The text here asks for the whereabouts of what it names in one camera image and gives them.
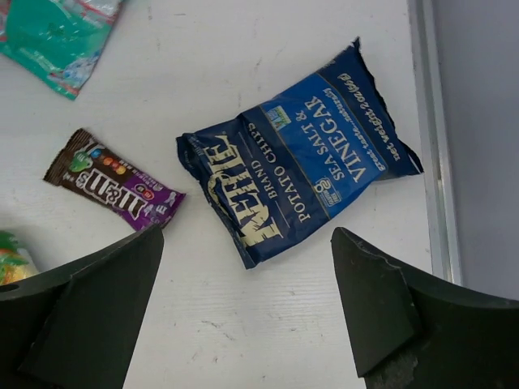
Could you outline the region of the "brown purple M&M's packet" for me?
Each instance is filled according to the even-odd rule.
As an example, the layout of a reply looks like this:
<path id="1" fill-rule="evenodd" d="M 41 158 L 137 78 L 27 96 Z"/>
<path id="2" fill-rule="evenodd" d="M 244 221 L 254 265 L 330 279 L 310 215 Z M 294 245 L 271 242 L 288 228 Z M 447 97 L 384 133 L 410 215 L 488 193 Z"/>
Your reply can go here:
<path id="1" fill-rule="evenodd" d="M 165 227 L 185 198 L 131 165 L 87 130 L 76 130 L 44 181 L 82 195 L 121 216 L 135 231 Z"/>

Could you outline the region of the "yellow green snack bag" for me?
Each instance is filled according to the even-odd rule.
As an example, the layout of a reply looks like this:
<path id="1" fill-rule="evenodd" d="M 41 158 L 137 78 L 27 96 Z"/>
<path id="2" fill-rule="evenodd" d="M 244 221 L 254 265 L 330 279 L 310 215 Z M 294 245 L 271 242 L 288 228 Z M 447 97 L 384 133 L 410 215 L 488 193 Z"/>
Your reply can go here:
<path id="1" fill-rule="evenodd" d="M 1 231 L 0 249 L 1 285 L 24 280 L 39 273 L 28 250 L 13 233 Z"/>

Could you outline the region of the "blue Kettle chips bag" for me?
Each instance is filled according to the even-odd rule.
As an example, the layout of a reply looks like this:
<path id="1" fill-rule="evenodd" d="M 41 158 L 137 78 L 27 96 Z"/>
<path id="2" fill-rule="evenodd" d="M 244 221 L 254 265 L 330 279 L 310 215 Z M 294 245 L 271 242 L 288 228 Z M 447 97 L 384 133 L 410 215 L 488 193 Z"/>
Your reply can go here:
<path id="1" fill-rule="evenodd" d="M 247 269 L 307 239 L 372 182 L 423 171 L 359 41 L 236 118 L 179 136 L 177 148 Z"/>

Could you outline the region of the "aluminium table edge rail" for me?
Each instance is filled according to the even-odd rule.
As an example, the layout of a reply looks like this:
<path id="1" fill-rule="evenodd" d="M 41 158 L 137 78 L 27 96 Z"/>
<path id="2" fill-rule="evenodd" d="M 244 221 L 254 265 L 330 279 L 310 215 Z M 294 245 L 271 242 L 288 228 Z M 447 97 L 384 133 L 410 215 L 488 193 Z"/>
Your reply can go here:
<path id="1" fill-rule="evenodd" d="M 462 285 L 433 2 L 409 1 L 408 9 L 432 272 Z"/>

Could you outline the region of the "teal snack packet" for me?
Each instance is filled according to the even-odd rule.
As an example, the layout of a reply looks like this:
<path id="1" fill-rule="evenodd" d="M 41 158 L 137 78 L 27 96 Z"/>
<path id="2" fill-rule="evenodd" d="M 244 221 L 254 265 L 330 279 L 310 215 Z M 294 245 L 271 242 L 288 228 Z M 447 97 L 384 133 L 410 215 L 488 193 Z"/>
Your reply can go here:
<path id="1" fill-rule="evenodd" d="M 123 5 L 123 1 L 2 1 L 1 54 L 75 100 Z"/>

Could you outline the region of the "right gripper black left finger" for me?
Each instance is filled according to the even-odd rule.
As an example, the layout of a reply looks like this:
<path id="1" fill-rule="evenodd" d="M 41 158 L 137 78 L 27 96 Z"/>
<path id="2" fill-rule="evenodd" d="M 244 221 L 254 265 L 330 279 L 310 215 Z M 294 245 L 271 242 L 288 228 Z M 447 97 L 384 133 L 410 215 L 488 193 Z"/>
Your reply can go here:
<path id="1" fill-rule="evenodd" d="M 3 388 L 121 388 L 164 248 L 152 226 L 1 287 Z"/>

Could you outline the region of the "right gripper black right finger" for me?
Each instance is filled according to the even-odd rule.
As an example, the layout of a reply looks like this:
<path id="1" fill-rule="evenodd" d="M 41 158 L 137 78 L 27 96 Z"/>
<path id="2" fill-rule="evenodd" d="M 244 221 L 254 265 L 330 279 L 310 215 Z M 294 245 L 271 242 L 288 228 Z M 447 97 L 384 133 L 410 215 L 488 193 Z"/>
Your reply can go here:
<path id="1" fill-rule="evenodd" d="M 517 387 L 517 301 L 449 283 L 348 229 L 335 229 L 331 244 L 355 368 L 367 387 Z"/>

